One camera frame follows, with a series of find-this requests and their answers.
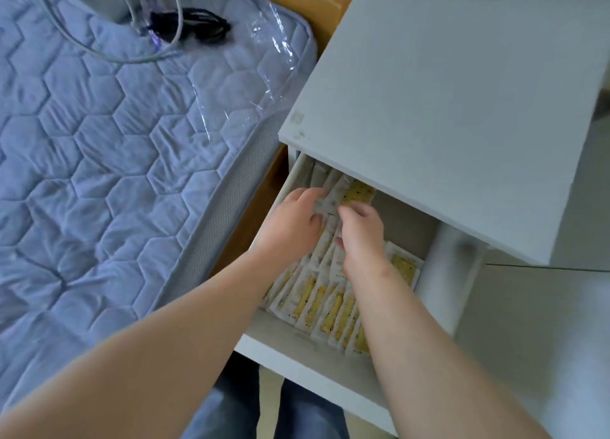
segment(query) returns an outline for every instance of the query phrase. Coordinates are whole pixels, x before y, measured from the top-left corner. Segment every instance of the right hand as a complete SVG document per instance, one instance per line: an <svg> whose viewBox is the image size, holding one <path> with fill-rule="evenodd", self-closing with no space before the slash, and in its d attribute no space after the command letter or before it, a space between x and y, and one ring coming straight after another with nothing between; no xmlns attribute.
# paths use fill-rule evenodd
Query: right hand
<svg viewBox="0 0 610 439"><path fill-rule="evenodd" d="M339 206L337 211L343 221L343 239L337 244L345 249L343 268L349 281L354 282L367 270L387 262L383 222L375 208L364 203L351 202L348 206Z"/></svg>

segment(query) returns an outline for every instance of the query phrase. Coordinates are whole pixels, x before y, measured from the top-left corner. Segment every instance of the drawer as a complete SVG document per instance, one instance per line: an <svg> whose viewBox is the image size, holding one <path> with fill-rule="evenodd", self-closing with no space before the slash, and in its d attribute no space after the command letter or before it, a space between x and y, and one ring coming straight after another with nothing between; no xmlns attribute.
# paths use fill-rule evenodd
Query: drawer
<svg viewBox="0 0 610 439"><path fill-rule="evenodd" d="M314 162L301 153L271 211L288 193L306 186ZM453 335L480 268L485 244L385 193L377 192L373 206L384 221L385 239L425 260L416 294ZM396 434L369 359L346 357L263 310L256 311L235 350Z"/></svg>

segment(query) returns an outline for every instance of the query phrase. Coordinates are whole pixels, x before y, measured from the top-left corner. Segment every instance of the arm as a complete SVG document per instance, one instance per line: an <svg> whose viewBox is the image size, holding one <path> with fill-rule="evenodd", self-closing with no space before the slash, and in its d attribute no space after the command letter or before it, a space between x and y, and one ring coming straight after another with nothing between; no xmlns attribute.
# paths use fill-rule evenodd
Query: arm
<svg viewBox="0 0 610 439"><path fill-rule="evenodd" d="M375 209L354 203L339 207L339 214L345 272L399 435L550 439L453 343L387 261Z"/></svg>
<svg viewBox="0 0 610 439"><path fill-rule="evenodd" d="M0 437L179 438L267 288L314 248L322 194L288 195L251 250L72 362L1 418Z"/></svg>

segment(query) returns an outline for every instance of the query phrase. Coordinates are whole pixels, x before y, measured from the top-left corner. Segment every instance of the gray cable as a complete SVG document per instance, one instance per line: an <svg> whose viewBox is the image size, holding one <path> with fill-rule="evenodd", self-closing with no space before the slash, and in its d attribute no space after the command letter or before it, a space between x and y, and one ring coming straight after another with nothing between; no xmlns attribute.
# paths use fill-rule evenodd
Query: gray cable
<svg viewBox="0 0 610 439"><path fill-rule="evenodd" d="M129 11L132 15L132 26L133 26L133 23L135 22L135 19L133 18L135 11L134 11L133 7L131 6L131 4L128 2L128 0L125 0L125 1L127 3ZM51 7L49 0L40 0L40 3L42 4L45 11L49 15L53 25L57 28L57 30L59 32L62 33L62 35L66 39L68 39L70 42L72 42L76 46L80 47L84 51L90 53L91 55L94 55L97 58L101 58L102 60L110 61L112 63L133 65L133 64L138 64L138 63L154 62L154 61L162 60L162 59L166 58L168 56L169 50L172 50L178 44L178 42L180 40L180 34L182 34L182 26L184 25L184 17L182 15L182 4L180 3L180 0L176 0L176 10L178 11L178 30L176 31L176 35L172 39L172 42L170 42L170 44L166 48L157 52L156 54L146 56L146 57L141 57L141 58L123 59L123 58L108 56L102 52L99 52L97 50L94 50L94 49L88 47L87 45L80 42L78 39L74 38L74 36L72 36L72 34L70 34L66 30L66 28L62 25L61 21L57 18L57 15L53 11L53 8Z"/></svg>

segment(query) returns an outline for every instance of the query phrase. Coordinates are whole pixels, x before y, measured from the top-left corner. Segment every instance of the jeans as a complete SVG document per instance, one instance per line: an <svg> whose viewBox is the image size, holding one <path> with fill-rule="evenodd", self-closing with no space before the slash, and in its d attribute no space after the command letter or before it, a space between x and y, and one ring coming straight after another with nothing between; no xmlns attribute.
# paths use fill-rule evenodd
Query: jeans
<svg viewBox="0 0 610 439"><path fill-rule="evenodd" d="M255 439L260 415L259 366L234 352L182 439ZM341 408L285 380L274 437L348 439L349 434Z"/></svg>

